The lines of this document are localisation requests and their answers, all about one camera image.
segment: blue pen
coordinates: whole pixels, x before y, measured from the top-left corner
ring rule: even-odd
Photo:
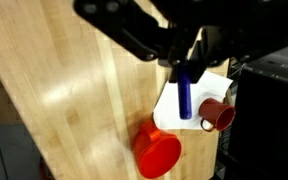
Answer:
[[[180,117],[183,120],[192,118],[191,81],[185,65],[177,65],[177,88]]]

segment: floor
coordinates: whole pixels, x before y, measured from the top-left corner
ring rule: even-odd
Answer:
[[[40,153],[24,125],[0,126],[0,146],[9,180],[38,180]],[[6,180],[0,159],[0,180]]]

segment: wooden table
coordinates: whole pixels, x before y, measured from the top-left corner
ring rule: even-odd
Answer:
[[[77,17],[69,0],[0,0],[0,79],[58,180],[143,179],[130,147],[167,74]],[[218,133],[172,132],[183,152],[158,179],[210,178]]]

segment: white paper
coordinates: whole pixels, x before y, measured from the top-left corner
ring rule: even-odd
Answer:
[[[154,109],[154,121],[159,129],[202,129],[198,109],[207,98],[223,101],[232,80],[205,71],[197,84],[191,84],[192,118],[182,120],[179,114],[177,84],[166,83]]]

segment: red mug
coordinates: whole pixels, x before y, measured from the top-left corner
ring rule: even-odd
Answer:
[[[149,179],[169,171],[181,155],[181,143],[176,135],[157,129],[153,121],[140,126],[133,153],[140,173]]]
[[[203,118],[201,120],[203,130],[207,132],[212,132],[214,129],[223,131],[232,123],[235,117],[235,108],[213,98],[208,98],[201,104],[198,114]],[[209,129],[203,126],[205,120],[212,125]]]

